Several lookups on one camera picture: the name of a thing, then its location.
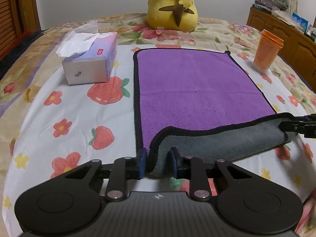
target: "cabinet door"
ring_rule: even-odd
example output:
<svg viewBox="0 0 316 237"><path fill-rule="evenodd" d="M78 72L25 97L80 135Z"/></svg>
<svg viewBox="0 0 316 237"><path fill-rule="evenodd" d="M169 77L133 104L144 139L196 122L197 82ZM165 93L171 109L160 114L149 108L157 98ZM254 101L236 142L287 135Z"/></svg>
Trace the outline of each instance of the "cabinet door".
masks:
<svg viewBox="0 0 316 237"><path fill-rule="evenodd" d="M251 9L247 25L258 29L260 32L263 29L269 30L270 18L264 12L256 9Z"/></svg>
<svg viewBox="0 0 316 237"><path fill-rule="evenodd" d="M293 54L291 65L312 85L316 71L316 45L306 40L305 36L296 35L298 37L291 51Z"/></svg>
<svg viewBox="0 0 316 237"><path fill-rule="evenodd" d="M293 55L291 48L295 42L295 33L291 28L285 23L277 22L276 20L270 21L270 32L284 41L284 47L280 50L279 55L289 64L292 64Z"/></svg>

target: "orange plastic cup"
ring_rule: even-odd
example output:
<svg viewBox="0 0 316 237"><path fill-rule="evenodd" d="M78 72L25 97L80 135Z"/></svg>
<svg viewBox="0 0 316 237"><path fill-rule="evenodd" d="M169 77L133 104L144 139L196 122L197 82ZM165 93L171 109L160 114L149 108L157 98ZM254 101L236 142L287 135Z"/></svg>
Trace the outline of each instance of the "orange plastic cup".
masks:
<svg viewBox="0 0 316 237"><path fill-rule="evenodd" d="M261 40L258 45L254 64L260 71L266 71L284 46L284 41L267 30L261 32Z"/></svg>

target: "floral blanket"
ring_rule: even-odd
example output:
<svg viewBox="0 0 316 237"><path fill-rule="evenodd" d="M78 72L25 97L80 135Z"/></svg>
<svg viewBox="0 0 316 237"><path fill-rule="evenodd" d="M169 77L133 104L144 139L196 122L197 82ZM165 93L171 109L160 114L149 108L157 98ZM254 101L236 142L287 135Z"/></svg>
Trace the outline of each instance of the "floral blanket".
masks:
<svg viewBox="0 0 316 237"><path fill-rule="evenodd" d="M145 23L145 14L128 14L97 19L99 32L118 32L118 44L156 44L194 46L215 50L230 50L247 60L255 56L260 39L256 29L223 20L200 18L193 32L152 30ZM0 193L3 193L4 177L19 136L20 126L35 95L52 73L61 65L62 59L55 52L58 44L72 29L85 24L76 22L51 28L37 39L15 62L0 81ZM316 95L300 80L296 73L281 58L276 58L271 70L292 93L307 114L316 113ZM303 218L297 232L301 236L316 234L314 216L316 195L314 192L306 202ZM3 199L3 206L11 208L10 200ZM6 230L0 223L0 235Z"/></svg>

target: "tissue box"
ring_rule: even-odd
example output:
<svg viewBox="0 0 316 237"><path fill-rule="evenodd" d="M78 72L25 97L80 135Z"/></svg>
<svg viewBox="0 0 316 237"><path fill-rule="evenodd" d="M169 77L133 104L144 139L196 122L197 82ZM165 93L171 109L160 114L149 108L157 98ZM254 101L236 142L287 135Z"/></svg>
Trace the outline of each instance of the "tissue box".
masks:
<svg viewBox="0 0 316 237"><path fill-rule="evenodd" d="M108 82L117 50L117 33L102 33L88 51L62 62L69 85Z"/></svg>

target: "wooden cabinet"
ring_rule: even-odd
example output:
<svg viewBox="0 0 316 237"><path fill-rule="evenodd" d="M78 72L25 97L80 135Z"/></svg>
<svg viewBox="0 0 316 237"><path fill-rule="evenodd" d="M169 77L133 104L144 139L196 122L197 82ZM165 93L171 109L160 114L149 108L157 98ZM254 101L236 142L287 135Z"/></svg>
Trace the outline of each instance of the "wooden cabinet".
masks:
<svg viewBox="0 0 316 237"><path fill-rule="evenodd" d="M247 25L266 29L284 40L279 55L316 91L316 43L278 18L251 8Z"/></svg>

